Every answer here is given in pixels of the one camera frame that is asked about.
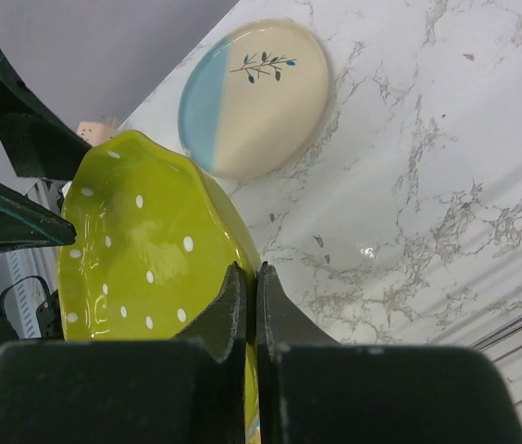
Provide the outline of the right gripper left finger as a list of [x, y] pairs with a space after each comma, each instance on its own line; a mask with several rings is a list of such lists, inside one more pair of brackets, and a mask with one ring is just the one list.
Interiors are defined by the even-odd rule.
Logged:
[[242, 443], [246, 281], [167, 340], [0, 347], [0, 443]]

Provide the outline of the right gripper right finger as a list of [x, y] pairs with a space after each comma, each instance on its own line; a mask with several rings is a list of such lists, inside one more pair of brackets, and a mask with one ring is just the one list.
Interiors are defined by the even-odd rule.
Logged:
[[454, 346], [343, 345], [263, 265], [256, 290], [266, 443], [522, 443], [500, 373]]

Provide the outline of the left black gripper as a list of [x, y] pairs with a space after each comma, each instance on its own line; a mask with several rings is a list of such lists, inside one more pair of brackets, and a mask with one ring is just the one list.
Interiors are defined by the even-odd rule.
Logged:
[[[0, 48], [0, 142], [22, 178], [71, 180], [90, 149], [31, 91]], [[70, 245], [67, 220], [0, 183], [0, 253]]]

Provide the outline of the green polka dot plate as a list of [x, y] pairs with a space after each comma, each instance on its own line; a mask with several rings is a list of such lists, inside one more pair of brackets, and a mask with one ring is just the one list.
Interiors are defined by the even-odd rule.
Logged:
[[246, 440], [257, 412], [247, 318], [260, 262], [225, 192], [130, 130], [85, 155], [62, 215], [77, 231], [58, 263], [66, 341], [173, 339], [216, 299], [230, 265], [243, 271]]

